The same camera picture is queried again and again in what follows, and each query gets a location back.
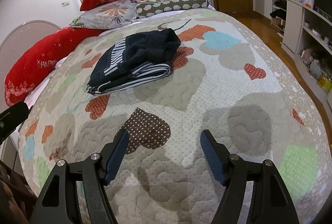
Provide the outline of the navy striped pants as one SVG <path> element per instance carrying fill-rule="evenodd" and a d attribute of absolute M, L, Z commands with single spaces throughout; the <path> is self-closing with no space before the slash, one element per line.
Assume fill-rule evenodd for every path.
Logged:
<path fill-rule="evenodd" d="M 116 92 L 172 74 L 172 59 L 181 40 L 171 28 L 126 36 L 109 48 L 93 69 L 87 92 Z"/>

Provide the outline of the red pillow near headboard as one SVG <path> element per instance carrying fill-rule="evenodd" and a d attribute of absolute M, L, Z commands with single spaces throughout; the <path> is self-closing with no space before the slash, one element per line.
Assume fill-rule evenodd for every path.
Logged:
<path fill-rule="evenodd" d="M 103 30 L 72 28 L 56 31 L 36 42 L 12 66 L 5 78 L 4 97 L 8 107 L 33 91 L 55 68 L 56 63 L 86 38 L 99 36 Z"/>

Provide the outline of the pink round headboard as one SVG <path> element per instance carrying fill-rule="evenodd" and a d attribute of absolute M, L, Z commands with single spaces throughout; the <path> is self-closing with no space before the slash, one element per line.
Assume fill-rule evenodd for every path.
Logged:
<path fill-rule="evenodd" d="M 1 112 L 7 108 L 4 97 L 4 83 L 12 66 L 36 42 L 60 29 L 61 27 L 49 21 L 33 20 L 16 27 L 3 40 L 0 53 Z"/>

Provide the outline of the heart patterned quilt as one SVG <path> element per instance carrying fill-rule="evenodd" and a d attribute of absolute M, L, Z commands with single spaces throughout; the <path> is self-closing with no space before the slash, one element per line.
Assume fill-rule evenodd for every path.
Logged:
<path fill-rule="evenodd" d="M 181 40 L 173 73 L 92 96 L 89 77 L 126 36 L 171 28 Z M 284 62 L 236 19 L 197 9 L 84 40 L 56 70 L 20 132 L 24 176 L 38 194 L 60 159 L 82 161 L 129 127 L 131 141 L 106 189 L 120 223 L 210 223 L 223 194 L 200 147 L 208 129 L 243 159 L 271 159 L 300 223 L 331 192 L 321 116 Z"/>

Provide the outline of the grey floral pillow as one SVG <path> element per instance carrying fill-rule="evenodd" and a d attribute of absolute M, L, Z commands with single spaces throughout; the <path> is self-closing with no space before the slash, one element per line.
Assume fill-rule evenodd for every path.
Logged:
<path fill-rule="evenodd" d="M 70 24 L 73 28 L 110 30 L 129 25 L 136 17 L 140 0 L 119 0 L 85 11 Z"/>

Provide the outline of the white shelf unit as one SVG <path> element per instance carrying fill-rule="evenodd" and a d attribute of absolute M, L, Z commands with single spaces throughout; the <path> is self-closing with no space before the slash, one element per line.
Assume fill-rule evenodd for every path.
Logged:
<path fill-rule="evenodd" d="M 331 17 L 315 0 L 272 0 L 270 17 L 300 75 L 320 102 L 331 106 Z"/>

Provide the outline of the olive polka dot bolster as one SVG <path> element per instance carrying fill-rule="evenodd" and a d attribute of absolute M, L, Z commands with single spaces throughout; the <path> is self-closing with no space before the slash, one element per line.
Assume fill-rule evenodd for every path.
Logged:
<path fill-rule="evenodd" d="M 208 8 L 210 0 L 143 0 L 136 4 L 136 17 L 148 18 L 171 11 Z"/>

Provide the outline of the wall switch plate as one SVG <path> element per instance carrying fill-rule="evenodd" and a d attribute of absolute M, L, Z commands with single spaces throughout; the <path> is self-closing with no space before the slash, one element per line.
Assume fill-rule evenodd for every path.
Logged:
<path fill-rule="evenodd" d="M 68 2 L 68 1 L 62 2 L 61 5 L 62 5 L 63 7 L 64 7 L 64 6 L 67 6 L 67 5 L 69 5 L 69 2 Z"/>

